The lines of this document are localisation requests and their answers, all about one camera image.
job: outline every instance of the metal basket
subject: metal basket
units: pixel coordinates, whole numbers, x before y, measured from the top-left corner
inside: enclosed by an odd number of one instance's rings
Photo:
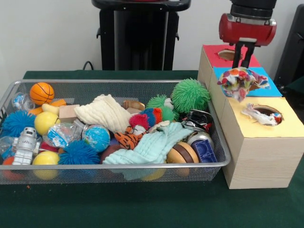
[[[179,80],[44,80],[51,84],[56,98],[85,105],[100,94],[111,94],[120,104],[138,100],[144,104],[157,94],[170,97]],[[2,119],[14,112],[12,97],[17,92],[29,93],[38,80],[21,80],[10,85],[0,101]],[[211,181],[221,167],[230,162],[228,149],[212,103],[209,111],[214,119],[211,138],[215,144],[217,163],[147,164],[147,165],[0,165],[0,184],[100,183],[140,181]]]

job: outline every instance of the yellow ball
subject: yellow ball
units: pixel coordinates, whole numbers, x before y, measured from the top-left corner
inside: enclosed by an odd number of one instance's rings
[[[44,151],[36,156],[33,165],[57,165],[59,155],[52,151]],[[34,170],[34,174],[42,180],[52,180],[58,176],[58,170]]]
[[[59,117],[54,113],[42,112],[36,116],[34,123],[37,132],[44,135],[48,133],[50,127],[54,126],[55,124],[59,124],[60,120]]]

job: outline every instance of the astronaut toy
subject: astronaut toy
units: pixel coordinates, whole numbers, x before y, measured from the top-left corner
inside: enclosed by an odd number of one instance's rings
[[[14,138],[13,151],[16,153],[13,165],[30,165],[33,154],[38,154],[40,142],[37,142],[35,128],[26,127],[19,138]]]

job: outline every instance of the wooden box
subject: wooden box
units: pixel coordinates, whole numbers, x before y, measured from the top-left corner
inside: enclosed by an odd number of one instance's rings
[[[227,97],[224,94],[222,87],[219,86],[217,82],[225,71],[231,69],[233,61],[222,59],[218,53],[220,53],[222,50],[232,51],[232,49],[233,47],[226,45],[204,45],[201,53],[198,80],[203,82],[206,85],[206,88],[209,90],[211,100],[219,120],[221,120],[223,115],[224,104]],[[242,56],[245,56],[246,51],[246,48],[242,48]],[[251,91],[248,96],[282,96],[266,71],[260,67],[260,64],[254,55],[251,58],[249,69],[260,75],[268,77],[271,89],[257,89]]]
[[[282,123],[265,126],[243,115],[247,103],[278,110]],[[228,98],[221,126],[232,156],[223,168],[230,189],[288,187],[304,152],[304,126],[285,98]]]

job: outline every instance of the basketball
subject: basketball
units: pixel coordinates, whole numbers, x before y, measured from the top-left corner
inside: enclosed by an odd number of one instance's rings
[[[37,105],[48,104],[54,99],[54,89],[48,83],[39,82],[32,86],[29,96]]]

